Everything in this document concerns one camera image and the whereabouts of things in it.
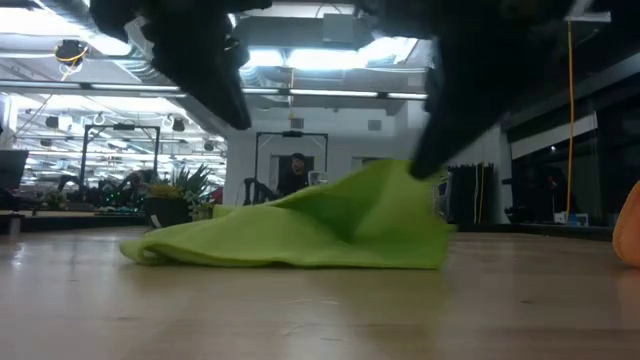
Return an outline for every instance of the green cloth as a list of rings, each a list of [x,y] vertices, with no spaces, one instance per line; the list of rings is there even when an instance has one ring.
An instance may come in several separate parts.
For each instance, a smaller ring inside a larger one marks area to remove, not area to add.
[[[433,184],[407,166],[381,160],[271,203],[218,206],[211,220],[159,229],[120,250],[144,265],[437,269],[453,228],[434,214]]]

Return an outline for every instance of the orange object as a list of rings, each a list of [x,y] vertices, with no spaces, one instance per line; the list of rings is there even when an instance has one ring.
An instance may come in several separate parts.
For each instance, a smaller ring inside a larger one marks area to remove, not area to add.
[[[613,248],[622,261],[640,268],[640,182],[622,207],[613,231]]]

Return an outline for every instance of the wooden table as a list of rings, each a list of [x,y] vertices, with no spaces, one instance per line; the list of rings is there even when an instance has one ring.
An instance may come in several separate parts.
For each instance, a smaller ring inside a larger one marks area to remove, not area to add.
[[[142,267],[141,228],[0,239],[0,359],[637,359],[610,244],[458,234],[442,272]]]

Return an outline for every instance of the man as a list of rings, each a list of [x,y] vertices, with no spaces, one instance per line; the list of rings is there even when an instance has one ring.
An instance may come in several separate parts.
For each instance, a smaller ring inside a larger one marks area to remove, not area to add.
[[[291,155],[291,170],[280,179],[278,192],[282,196],[287,196],[307,186],[309,186],[309,180],[304,166],[304,155],[295,153]]]

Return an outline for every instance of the desk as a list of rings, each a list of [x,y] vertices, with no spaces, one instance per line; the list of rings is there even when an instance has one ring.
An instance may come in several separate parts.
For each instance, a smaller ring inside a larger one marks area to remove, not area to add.
[[[0,358],[635,359],[640,272],[604,242],[456,234],[442,272],[142,267],[144,228],[0,241]]]

